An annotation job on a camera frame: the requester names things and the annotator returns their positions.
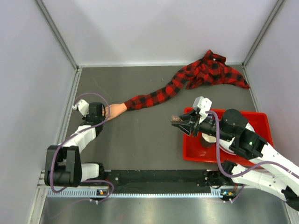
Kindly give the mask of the glitter nail polish bottle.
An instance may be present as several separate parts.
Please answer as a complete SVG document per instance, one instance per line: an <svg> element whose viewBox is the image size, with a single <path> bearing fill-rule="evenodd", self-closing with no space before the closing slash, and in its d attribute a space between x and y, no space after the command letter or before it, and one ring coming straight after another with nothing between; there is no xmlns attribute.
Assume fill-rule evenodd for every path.
<svg viewBox="0 0 299 224"><path fill-rule="evenodd" d="M171 123L181 122L183 121L179 116L172 115L171 116Z"/></svg>

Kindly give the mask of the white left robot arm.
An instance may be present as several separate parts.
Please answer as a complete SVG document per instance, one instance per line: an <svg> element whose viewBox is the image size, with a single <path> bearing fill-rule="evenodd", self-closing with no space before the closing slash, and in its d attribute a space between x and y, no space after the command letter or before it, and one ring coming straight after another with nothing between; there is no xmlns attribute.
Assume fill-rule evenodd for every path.
<svg viewBox="0 0 299 224"><path fill-rule="evenodd" d="M102 163L83 164L80 157L86 146L101 133L106 118L105 107L100 102L89 104L80 100L73 109L81 113L83 122L68 140L48 147L44 175L47 186L77 187L87 180L96 185L105 182Z"/></svg>

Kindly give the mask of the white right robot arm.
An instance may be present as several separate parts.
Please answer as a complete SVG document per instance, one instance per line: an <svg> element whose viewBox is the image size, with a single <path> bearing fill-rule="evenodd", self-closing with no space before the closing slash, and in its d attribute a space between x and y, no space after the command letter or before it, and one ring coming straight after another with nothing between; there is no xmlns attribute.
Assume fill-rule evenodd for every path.
<svg viewBox="0 0 299 224"><path fill-rule="evenodd" d="M171 117L171 124L189 136L204 133L216 138L218 179L222 184L231 182L266 191L291 208L299 209L299 167L274 149L263 137L247 129L248 119L236 109L226 110L219 118L216 112L199 114L192 110ZM220 161L220 141L237 156L250 161L253 166Z"/></svg>

